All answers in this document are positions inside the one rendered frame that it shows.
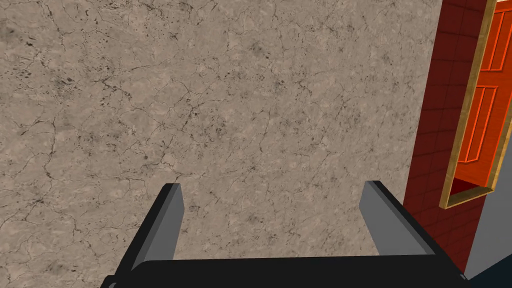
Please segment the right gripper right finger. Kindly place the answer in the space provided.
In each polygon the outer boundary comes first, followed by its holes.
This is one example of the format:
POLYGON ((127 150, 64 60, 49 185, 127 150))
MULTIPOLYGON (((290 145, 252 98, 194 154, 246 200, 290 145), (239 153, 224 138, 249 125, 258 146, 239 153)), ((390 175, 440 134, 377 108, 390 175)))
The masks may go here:
POLYGON ((381 181, 364 183, 359 210, 381 256, 445 255, 381 181))

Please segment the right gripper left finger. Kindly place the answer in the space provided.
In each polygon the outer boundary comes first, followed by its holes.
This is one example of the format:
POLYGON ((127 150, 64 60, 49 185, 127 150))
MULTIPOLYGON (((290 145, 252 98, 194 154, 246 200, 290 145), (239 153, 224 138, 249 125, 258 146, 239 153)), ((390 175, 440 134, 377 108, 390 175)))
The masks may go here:
POLYGON ((166 183, 135 233, 114 275, 126 275, 143 262, 172 260, 184 210, 181 185, 166 183))

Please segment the orange panelled door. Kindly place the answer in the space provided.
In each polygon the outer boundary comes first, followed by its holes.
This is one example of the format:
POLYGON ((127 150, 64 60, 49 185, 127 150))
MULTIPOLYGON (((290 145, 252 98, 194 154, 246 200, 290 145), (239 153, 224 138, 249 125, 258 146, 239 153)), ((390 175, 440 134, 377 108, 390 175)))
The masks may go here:
POLYGON ((449 200, 491 193, 512 132, 512 0, 485 0, 456 132, 449 200))

